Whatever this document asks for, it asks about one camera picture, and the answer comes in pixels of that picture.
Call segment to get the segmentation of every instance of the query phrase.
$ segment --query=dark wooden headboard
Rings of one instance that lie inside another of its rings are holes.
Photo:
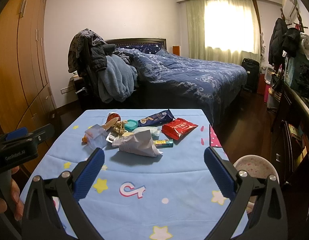
[[[128,39],[116,39],[116,40],[107,40],[105,41],[108,44],[115,44],[117,46],[128,46],[128,45],[141,45],[149,43],[162,43],[163,49],[167,49],[167,40],[166,39],[157,39],[157,38],[128,38]]]

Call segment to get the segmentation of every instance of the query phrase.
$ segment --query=black suitcase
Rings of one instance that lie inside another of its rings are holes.
[[[247,83],[243,87],[243,89],[251,93],[255,93],[258,88],[260,69],[259,62],[250,58],[244,58],[241,66],[244,67],[248,74]]]

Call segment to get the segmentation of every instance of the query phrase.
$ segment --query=wall socket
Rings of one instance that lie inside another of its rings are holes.
[[[70,91],[74,90],[74,86],[66,87],[61,89],[61,94],[68,93]]]

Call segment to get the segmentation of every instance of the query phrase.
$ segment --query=table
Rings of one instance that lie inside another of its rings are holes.
[[[90,156],[82,145],[84,131],[105,123],[109,112],[139,120],[164,109],[87,110],[55,141],[26,184],[24,202],[35,175],[58,177]],[[200,109],[171,109],[177,118],[198,125],[173,148],[163,148],[156,158],[121,152],[109,144],[105,162],[85,199],[79,204],[104,239],[203,240],[218,222],[230,200],[224,198],[203,160],[210,140],[217,140]],[[160,133],[160,139],[167,138]],[[218,145],[216,151],[228,159]],[[69,235],[75,236],[56,200],[60,219]],[[248,217],[244,213],[234,236],[242,233]]]

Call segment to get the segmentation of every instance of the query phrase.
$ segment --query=wardrobe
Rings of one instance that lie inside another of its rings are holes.
[[[44,56],[46,0],[9,0],[0,14],[0,134],[28,131],[55,117]],[[51,146],[38,145],[39,157],[25,163],[32,173]]]

